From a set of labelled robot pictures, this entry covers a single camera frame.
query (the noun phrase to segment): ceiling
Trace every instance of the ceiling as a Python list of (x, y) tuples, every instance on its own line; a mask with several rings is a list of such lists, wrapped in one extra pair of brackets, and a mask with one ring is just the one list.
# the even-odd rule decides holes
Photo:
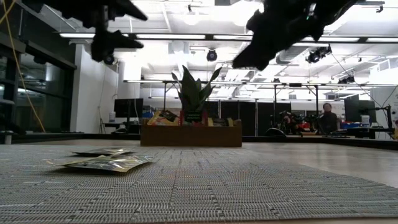
[[(385, 5), (381, 13), (376, 13), (379, 6), (352, 7), (338, 21), (326, 27), (324, 35), (398, 37), (398, 1), (383, 1)], [(245, 34), (246, 21), (262, 5), (260, 1), (250, 0), (240, 0), (231, 6), (216, 6), (215, 0), (133, 2), (147, 14), (149, 20), (141, 22), (125, 16), (111, 21), (109, 30), (135, 33)], [(189, 4), (192, 6), (191, 12), (188, 11)], [(82, 27), (81, 22), (74, 19), (61, 19), (58, 11), (47, 6), (38, 16), (59, 32), (94, 31)], [(176, 44), (171, 41), (154, 40), (146, 40), (143, 43), (145, 47), (132, 54), (140, 58), (144, 78), (152, 79), (161, 79), (171, 71), (178, 71), (179, 65), (186, 65), (194, 76), (208, 76), (216, 67), (233, 60), (247, 44), (222, 41), (184, 41)], [(176, 50), (176, 45), (183, 45), (184, 53), (179, 52), (181, 49)], [(283, 82), (337, 82), (338, 78), (345, 74), (345, 69), (354, 70), (355, 77), (366, 82), (371, 67), (389, 58), (398, 57), (397, 44), (331, 44), (331, 48), (335, 57), (329, 55), (318, 63), (308, 64), (305, 57), (313, 48), (304, 48), (289, 64), (277, 65), (274, 59), (264, 71), (255, 71), (251, 78), (261, 82), (270, 82), (275, 77)], [(206, 61), (208, 49), (216, 49), (217, 61)], [(123, 60), (125, 54), (119, 53), (118, 56)], [(229, 70), (227, 66), (223, 73), (228, 73)], [(240, 72), (242, 74), (237, 77), (244, 78), (248, 73), (244, 70)]]

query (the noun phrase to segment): woven mat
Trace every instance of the woven mat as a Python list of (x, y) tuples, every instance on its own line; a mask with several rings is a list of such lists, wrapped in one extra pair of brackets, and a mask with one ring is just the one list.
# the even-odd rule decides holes
[(98, 147), (0, 146), (0, 223), (398, 217), (398, 189), (243, 149), (136, 147), (127, 174), (52, 166)]

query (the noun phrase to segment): man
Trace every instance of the man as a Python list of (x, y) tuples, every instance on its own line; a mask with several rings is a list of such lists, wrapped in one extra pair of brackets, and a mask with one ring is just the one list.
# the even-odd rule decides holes
[(322, 134), (330, 134), (333, 131), (339, 130), (340, 121), (335, 113), (331, 112), (331, 104), (325, 103), (323, 105), (323, 114), (319, 117), (319, 129)]

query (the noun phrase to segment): wooden planter box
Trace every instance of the wooden planter box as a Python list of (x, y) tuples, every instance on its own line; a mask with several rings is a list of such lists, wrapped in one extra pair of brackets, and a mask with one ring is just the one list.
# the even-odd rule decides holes
[(150, 126), (141, 128), (141, 146), (242, 147), (241, 121), (233, 127)]

